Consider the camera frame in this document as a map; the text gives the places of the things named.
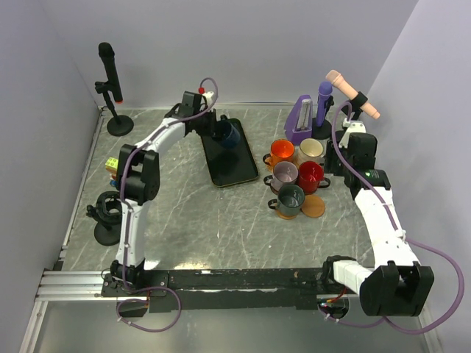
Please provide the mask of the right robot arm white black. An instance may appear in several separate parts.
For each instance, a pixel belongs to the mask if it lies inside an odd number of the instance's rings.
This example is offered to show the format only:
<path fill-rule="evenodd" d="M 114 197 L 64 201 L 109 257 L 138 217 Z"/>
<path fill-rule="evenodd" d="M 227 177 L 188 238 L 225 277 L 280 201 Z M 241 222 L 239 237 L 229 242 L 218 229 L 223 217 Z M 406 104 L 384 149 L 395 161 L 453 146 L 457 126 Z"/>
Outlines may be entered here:
<path fill-rule="evenodd" d="M 345 147 L 340 141 L 347 136 Z M 329 256 L 323 263 L 322 287 L 337 293 L 344 286 L 360 298 L 368 316 L 417 316 L 430 293 L 434 274 L 423 266 L 406 242 L 395 212 L 385 171 L 375 168 L 374 135 L 337 131 L 327 142 L 325 170 L 343 177 L 363 216 L 375 264 L 368 269 L 348 256 Z"/>

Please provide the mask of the cream mug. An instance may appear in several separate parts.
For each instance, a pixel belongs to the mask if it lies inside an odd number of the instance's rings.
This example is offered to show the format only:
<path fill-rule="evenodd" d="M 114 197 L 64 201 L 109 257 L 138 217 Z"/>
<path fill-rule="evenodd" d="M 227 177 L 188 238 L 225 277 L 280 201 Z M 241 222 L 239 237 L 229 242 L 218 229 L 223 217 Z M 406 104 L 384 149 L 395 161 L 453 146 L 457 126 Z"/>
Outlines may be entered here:
<path fill-rule="evenodd" d="M 323 157 L 324 147 L 318 140 L 306 138 L 299 144 L 296 158 L 298 165 L 308 161 L 323 165 Z"/>

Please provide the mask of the blue mug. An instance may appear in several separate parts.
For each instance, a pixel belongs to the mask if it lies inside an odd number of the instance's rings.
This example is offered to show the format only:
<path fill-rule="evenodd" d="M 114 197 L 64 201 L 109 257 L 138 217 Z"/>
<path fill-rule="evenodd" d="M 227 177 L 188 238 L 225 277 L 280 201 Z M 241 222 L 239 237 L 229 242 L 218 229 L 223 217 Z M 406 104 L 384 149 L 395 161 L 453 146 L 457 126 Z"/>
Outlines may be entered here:
<path fill-rule="evenodd" d="M 229 121 L 226 115 L 216 122 L 212 139 L 225 149 L 234 149 L 241 140 L 238 129 Z"/>

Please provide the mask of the red mug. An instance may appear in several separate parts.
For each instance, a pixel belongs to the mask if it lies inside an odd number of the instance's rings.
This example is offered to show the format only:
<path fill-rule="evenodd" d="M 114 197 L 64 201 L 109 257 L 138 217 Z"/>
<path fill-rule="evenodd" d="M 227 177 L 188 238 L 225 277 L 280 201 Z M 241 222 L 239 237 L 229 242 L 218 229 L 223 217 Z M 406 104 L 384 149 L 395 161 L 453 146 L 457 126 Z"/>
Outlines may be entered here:
<path fill-rule="evenodd" d="M 331 181 L 325 177 L 323 167 L 314 162 L 303 162 L 299 168 L 297 184 L 305 194 L 315 193 L 318 189 L 329 188 Z"/>

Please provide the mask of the light wood coaster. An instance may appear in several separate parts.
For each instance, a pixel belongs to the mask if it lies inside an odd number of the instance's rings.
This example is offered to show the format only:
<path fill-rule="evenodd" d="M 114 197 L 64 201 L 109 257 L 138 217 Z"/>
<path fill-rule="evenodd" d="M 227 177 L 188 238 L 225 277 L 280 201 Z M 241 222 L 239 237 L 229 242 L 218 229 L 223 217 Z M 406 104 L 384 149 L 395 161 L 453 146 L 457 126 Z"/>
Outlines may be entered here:
<path fill-rule="evenodd" d="M 319 196 L 307 195 L 301 211 L 308 217 L 319 218 L 325 213 L 325 203 Z"/>
<path fill-rule="evenodd" d="M 276 211 L 276 214 L 278 217 L 282 218 L 283 220 L 292 220 L 297 217 L 297 215 L 284 215 L 280 213 L 278 210 Z"/>

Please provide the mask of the orange mug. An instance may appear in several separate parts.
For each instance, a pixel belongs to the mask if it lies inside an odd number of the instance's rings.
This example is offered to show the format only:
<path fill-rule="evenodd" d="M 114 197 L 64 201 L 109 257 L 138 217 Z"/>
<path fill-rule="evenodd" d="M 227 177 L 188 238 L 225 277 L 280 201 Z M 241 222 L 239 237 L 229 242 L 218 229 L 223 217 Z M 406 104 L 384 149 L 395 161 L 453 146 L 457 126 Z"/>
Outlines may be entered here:
<path fill-rule="evenodd" d="M 280 162 L 294 160 L 295 146 L 286 139 L 275 140 L 270 146 L 270 152 L 263 156 L 263 163 L 272 170 Z"/>

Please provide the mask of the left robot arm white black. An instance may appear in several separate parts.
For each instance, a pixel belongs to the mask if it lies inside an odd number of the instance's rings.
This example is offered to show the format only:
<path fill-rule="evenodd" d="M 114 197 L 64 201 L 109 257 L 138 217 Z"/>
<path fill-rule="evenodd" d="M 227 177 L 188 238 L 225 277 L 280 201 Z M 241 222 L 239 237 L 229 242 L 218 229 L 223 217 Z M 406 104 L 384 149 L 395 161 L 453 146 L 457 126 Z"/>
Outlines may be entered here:
<path fill-rule="evenodd" d="M 150 203 L 160 189 L 160 158 L 186 135 L 195 132 L 212 137 L 216 132 L 213 106 L 218 91 L 199 88 L 184 92 L 182 101 L 169 111 L 158 128 L 135 145 L 125 144 L 118 157 L 117 189 L 121 202 L 118 251 L 110 274 L 128 295 L 135 296 L 145 282 L 144 235 Z"/>

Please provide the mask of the lilac mug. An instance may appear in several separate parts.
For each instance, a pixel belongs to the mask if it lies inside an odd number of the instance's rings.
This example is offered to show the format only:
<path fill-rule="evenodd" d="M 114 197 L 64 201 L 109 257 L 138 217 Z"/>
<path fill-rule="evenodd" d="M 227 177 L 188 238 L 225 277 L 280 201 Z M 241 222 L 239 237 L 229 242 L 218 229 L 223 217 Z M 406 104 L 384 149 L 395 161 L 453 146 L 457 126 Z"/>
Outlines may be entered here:
<path fill-rule="evenodd" d="M 271 175 L 263 178 L 266 186 L 270 185 L 280 191 L 285 185 L 293 185 L 297 182 L 299 176 L 298 167 L 292 162 L 280 162 L 274 168 Z"/>

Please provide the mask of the dark green mug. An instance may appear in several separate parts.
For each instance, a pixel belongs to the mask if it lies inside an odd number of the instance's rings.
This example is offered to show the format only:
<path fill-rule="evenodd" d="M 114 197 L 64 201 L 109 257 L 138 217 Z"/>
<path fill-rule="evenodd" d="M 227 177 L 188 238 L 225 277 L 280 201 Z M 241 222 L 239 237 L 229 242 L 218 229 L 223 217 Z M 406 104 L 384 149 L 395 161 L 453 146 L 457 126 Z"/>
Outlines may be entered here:
<path fill-rule="evenodd" d="M 305 202 L 305 193 L 297 185 L 284 185 L 278 192 L 277 198 L 269 200 L 269 209 L 276 210 L 284 217 L 297 216 Z"/>

